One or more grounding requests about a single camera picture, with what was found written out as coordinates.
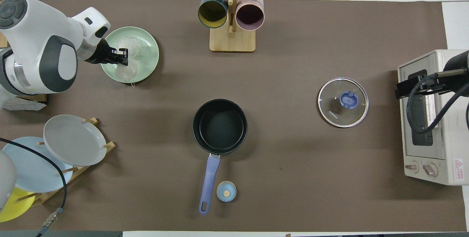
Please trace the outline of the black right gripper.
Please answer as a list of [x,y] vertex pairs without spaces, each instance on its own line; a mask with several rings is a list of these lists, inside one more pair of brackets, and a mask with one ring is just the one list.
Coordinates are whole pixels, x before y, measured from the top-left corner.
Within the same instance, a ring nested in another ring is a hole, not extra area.
[[397,100],[400,100],[405,97],[410,97],[412,89],[417,86],[414,94],[415,95],[433,95],[436,93],[444,93],[446,87],[443,83],[440,83],[438,80],[438,73],[433,73],[430,75],[413,75],[409,76],[407,81],[409,84],[409,91],[407,94],[407,84],[405,82],[397,83],[395,89],[395,97]]

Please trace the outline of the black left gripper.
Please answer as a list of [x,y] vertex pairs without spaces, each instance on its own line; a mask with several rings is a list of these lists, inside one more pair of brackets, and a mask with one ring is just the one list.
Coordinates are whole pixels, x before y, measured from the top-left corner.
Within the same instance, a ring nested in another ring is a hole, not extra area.
[[116,51],[116,49],[110,47],[105,39],[101,39],[96,45],[95,52],[88,58],[88,62],[91,64],[118,64],[127,66],[128,58],[119,57],[119,55],[128,56],[128,49],[119,48],[118,55],[113,53],[113,51]]

